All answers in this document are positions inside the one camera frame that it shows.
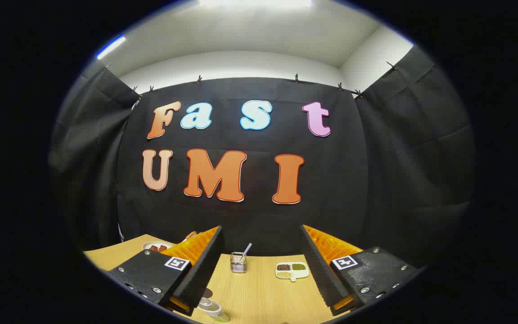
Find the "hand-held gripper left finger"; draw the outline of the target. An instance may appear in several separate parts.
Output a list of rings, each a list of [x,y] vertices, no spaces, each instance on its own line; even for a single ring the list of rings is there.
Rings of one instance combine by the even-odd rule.
[[[191,316],[223,248],[223,228],[216,226],[162,252],[144,249],[107,273],[157,306]]]

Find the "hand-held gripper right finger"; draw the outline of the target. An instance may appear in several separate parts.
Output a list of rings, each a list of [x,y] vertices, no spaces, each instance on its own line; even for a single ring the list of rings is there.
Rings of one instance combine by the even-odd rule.
[[[390,297],[426,269],[380,246],[362,249],[306,224],[300,232],[302,254],[333,316]]]

